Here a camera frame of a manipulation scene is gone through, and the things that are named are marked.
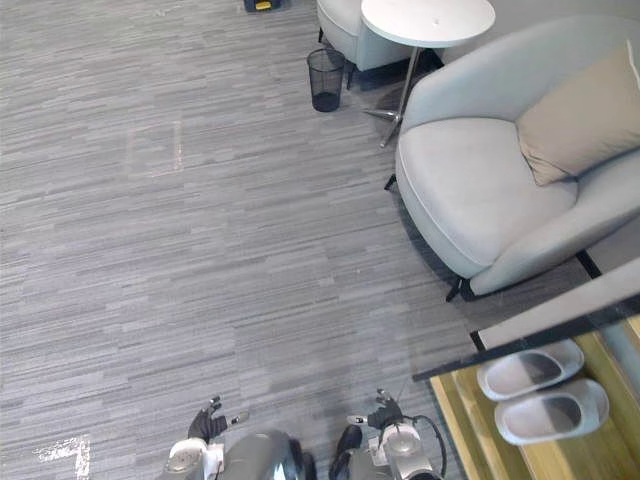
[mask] round white table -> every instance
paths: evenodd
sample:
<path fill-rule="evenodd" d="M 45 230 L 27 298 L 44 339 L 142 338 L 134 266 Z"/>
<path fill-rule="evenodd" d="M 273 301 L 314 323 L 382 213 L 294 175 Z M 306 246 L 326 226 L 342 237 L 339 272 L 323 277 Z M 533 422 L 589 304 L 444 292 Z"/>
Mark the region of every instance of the round white table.
<path fill-rule="evenodd" d="M 413 47 L 398 111 L 365 110 L 391 121 L 384 147 L 402 122 L 416 60 L 423 48 L 460 45 L 486 32 L 496 14 L 487 0 L 362 0 L 362 20 L 378 35 Z"/>

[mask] beige pillow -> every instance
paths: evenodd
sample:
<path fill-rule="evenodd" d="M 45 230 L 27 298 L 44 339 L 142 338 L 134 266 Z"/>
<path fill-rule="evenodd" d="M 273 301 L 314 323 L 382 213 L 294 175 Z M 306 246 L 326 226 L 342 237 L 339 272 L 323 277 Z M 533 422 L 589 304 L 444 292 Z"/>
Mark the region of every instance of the beige pillow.
<path fill-rule="evenodd" d="M 538 185 L 640 146 L 640 78 L 631 43 L 547 93 L 516 125 Z"/>

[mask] shoe rack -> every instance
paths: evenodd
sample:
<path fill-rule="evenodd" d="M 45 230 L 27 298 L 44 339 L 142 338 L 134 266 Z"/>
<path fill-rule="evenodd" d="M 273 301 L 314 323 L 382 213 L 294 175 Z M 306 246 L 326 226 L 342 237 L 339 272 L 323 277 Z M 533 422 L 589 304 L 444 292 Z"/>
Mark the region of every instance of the shoe rack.
<path fill-rule="evenodd" d="M 624 325 L 640 352 L 640 316 Z M 599 333 L 574 338 L 585 354 L 576 375 L 607 391 L 609 419 L 577 438 L 517 447 L 498 433 L 495 403 L 476 381 L 477 367 L 430 379 L 469 480 L 629 480 L 640 478 L 640 399 Z"/>

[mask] armchair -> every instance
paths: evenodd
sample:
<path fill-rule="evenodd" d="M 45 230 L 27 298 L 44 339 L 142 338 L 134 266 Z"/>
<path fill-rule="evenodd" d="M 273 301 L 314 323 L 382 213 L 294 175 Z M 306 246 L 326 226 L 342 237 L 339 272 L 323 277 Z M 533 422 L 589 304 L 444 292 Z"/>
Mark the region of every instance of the armchair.
<path fill-rule="evenodd" d="M 640 215 L 640 149 L 540 187 L 514 123 L 625 39 L 638 64 L 640 23 L 563 18 L 499 38 L 416 84 L 395 175 L 416 227 L 458 275 L 447 301 L 460 288 L 487 294 L 548 270 Z"/>

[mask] metal table leg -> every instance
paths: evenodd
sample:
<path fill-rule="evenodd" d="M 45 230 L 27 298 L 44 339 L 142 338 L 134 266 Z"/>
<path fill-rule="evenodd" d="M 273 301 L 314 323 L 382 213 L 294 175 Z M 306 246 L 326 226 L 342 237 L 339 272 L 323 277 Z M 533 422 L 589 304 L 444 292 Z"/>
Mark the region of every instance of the metal table leg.
<path fill-rule="evenodd" d="M 413 74 L 416 70 L 417 59 L 420 56 L 420 52 L 422 48 L 413 47 L 411 51 L 411 58 L 409 59 L 409 68 L 407 70 L 407 77 L 404 80 L 404 86 L 402 87 L 402 95 L 400 96 L 400 105 L 398 105 L 398 110 L 375 110 L 375 109 L 365 109 L 364 113 L 368 113 L 369 115 L 373 115 L 374 117 L 383 118 L 385 120 L 389 120 L 391 125 L 387 129 L 387 133 L 382 137 L 382 141 L 380 142 L 380 148 L 384 148 L 389 139 L 393 136 L 396 129 L 400 126 L 402 122 L 402 115 L 404 114 L 404 110 L 407 106 L 407 100 L 409 100 L 409 90 L 411 89 L 411 80 L 413 79 Z"/>

